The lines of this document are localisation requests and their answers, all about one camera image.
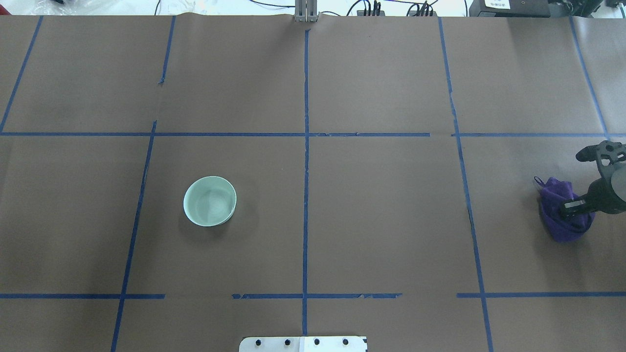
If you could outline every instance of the black device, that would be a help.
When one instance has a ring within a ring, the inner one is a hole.
[[[376,11],[376,14],[368,14],[367,11],[364,10],[357,10],[356,11],[356,15],[357,16],[384,16],[385,15],[385,11]]]
[[[561,7],[558,12],[552,11],[552,17],[591,17],[591,14],[600,8],[602,0],[548,0],[548,3],[551,10],[554,10],[555,6]]]
[[[561,216],[601,211],[619,214],[626,211],[626,145],[608,140],[583,148],[576,154],[579,162],[596,162],[600,177],[589,185],[587,194],[561,203]]]
[[[548,0],[474,0],[472,17],[550,17]]]
[[[409,11],[410,17],[437,17],[437,12],[433,9],[425,10],[425,11]]]
[[[607,6],[610,8],[616,8],[619,4],[626,4],[626,0],[607,0]]]

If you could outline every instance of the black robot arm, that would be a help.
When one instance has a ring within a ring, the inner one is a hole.
[[[561,216],[626,211],[626,145],[606,140],[583,148],[576,154],[576,159],[579,162],[595,161],[601,178],[589,185],[587,194],[561,203]]]

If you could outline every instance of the cable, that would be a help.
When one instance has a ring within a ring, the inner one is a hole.
[[[431,9],[430,5],[428,4],[428,2],[426,1],[425,3],[422,4],[422,8],[419,8],[418,5],[418,10],[416,11],[416,13],[413,15],[414,17],[425,17],[428,14],[428,9]]]
[[[406,15],[409,16],[411,14],[411,10],[413,9],[413,7],[415,6],[419,6],[419,4],[413,4],[411,5],[411,7],[409,7],[409,9],[406,11]]]
[[[255,3],[255,4],[259,4],[259,5],[265,5],[265,6],[273,6],[275,8],[282,8],[282,9],[288,9],[288,8],[294,8],[295,5],[276,5],[276,4],[266,4],[266,3],[262,3],[260,1],[256,1],[256,0],[248,0],[251,3]]]
[[[354,6],[356,6],[356,4],[360,3],[361,1],[363,2],[363,5],[365,6],[365,10],[363,10],[364,14],[367,16],[367,4],[369,4],[370,9],[372,8],[371,7],[372,4],[369,2],[369,0],[356,0],[356,2],[354,2],[354,4],[350,6],[350,10],[348,10],[348,13],[346,14],[346,16],[350,16],[350,12],[352,11],[352,9],[354,9]]]

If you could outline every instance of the light green bowl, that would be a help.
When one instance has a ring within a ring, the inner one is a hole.
[[[197,180],[189,186],[183,199],[185,215],[200,226],[217,226],[228,221],[236,204],[235,188],[219,176]]]

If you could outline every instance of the grid line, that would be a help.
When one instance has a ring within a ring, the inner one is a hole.
[[[126,269],[124,271],[124,279],[121,285],[120,303],[118,305],[118,314],[115,319],[115,329],[113,330],[113,341],[111,342],[111,352],[115,352],[117,348],[117,341],[120,334],[120,325],[122,314],[124,313],[124,302],[126,296],[126,289],[128,288],[128,277],[130,276],[130,267],[133,262],[133,253],[135,252],[135,241],[137,238],[137,229],[139,228],[139,218],[141,216],[141,207],[143,205],[143,194],[146,189],[146,178],[148,176],[148,167],[150,166],[150,157],[152,156],[152,145],[155,141],[155,131],[157,129],[157,122],[152,123],[152,132],[150,135],[150,142],[148,143],[148,152],[146,153],[146,162],[143,166],[143,176],[141,178],[141,187],[139,190],[139,199],[137,200],[137,210],[135,212],[135,223],[133,224],[133,233],[130,237],[130,245],[128,248],[128,259],[126,260]]]
[[[304,137],[302,132],[156,132],[155,137]],[[310,132],[309,137],[430,137],[428,132]],[[13,137],[150,137],[150,132],[0,132]]]
[[[165,299],[164,294],[0,293],[0,299]]]
[[[463,178],[463,190],[465,193],[465,202],[468,209],[469,227],[471,231],[472,243],[474,247],[474,261],[476,264],[476,275],[478,276],[478,288],[481,294],[485,293],[485,284],[483,282],[483,271],[480,264],[480,254],[478,251],[478,240],[476,238],[476,227],[474,226],[474,214],[471,208],[470,188],[468,186],[467,173],[465,171],[465,160],[463,158],[463,146],[461,144],[461,136],[459,131],[459,121],[456,116],[456,107],[454,106],[454,100],[452,98],[452,77],[450,75],[450,67],[448,63],[448,53],[446,50],[446,39],[443,32],[443,22],[441,17],[439,21],[439,36],[441,37],[441,51],[443,54],[443,62],[446,68],[446,80],[448,81],[448,95],[450,99],[450,108],[452,110],[452,116],[454,117],[454,134],[456,137],[456,148],[459,154],[459,165],[461,167],[461,177]],[[491,326],[489,323],[489,312],[487,310],[487,300],[485,297],[481,297],[481,305],[483,308],[483,321],[485,323],[485,333],[487,337],[487,347],[489,352],[493,352],[493,342],[491,340]]]
[[[626,297],[624,291],[580,292],[459,292],[457,298]]]
[[[581,137],[581,138],[606,138],[604,133],[454,133],[451,136],[456,137]],[[609,133],[610,137],[626,137],[626,133]]]
[[[167,63],[170,60],[170,49],[172,48],[172,37],[174,37],[174,25],[176,25],[176,16],[172,16],[172,22],[170,23],[170,36],[167,39],[167,49],[165,50],[165,59],[163,60],[163,75],[158,84],[162,85],[165,82],[165,74],[167,73]]]
[[[570,16],[569,20],[570,20],[570,27],[572,29],[572,36],[574,38],[574,46],[576,47],[576,54],[578,54],[578,60],[580,60],[580,66],[582,67],[583,73],[585,74],[585,80],[587,81],[587,86],[589,87],[589,93],[591,93],[595,111],[598,113],[598,119],[600,120],[600,125],[602,126],[602,131],[604,132],[605,138],[607,140],[611,140],[611,137],[608,134],[607,124],[604,122],[604,116],[602,115],[602,110],[600,109],[600,105],[598,104],[598,98],[595,94],[595,90],[593,89],[593,84],[591,83],[591,79],[589,78],[589,72],[587,71],[587,65],[585,64],[585,59],[583,59],[583,54],[580,51],[580,45],[578,43],[578,35],[576,34],[576,27],[574,25],[574,19],[572,16]]]
[[[302,235],[302,335],[308,335],[309,289],[309,31],[304,31],[304,219]]]
[[[307,299],[396,299],[401,293],[307,293]],[[233,294],[233,299],[302,299],[301,293],[244,293]]]
[[[19,83],[22,81],[22,75],[24,74],[24,70],[26,69],[26,64],[28,64],[28,59],[31,56],[31,52],[33,51],[33,46],[35,45],[35,41],[37,40],[37,35],[39,34],[39,29],[41,28],[41,23],[43,22],[43,16],[40,16],[37,20],[37,26],[35,27],[35,31],[33,32],[33,37],[31,38],[31,43],[28,46],[28,50],[26,51],[26,55],[24,56],[24,61],[22,62],[22,67],[19,69],[18,78],[15,80],[15,85],[13,86],[13,91],[11,91],[11,96],[9,97],[9,102],[6,105],[6,109],[4,110],[4,115],[2,117],[2,122],[0,122],[0,132],[4,129],[4,125],[6,124],[6,119],[9,117],[9,112],[11,111],[11,105],[13,105],[13,99],[15,99],[15,94],[18,92]]]

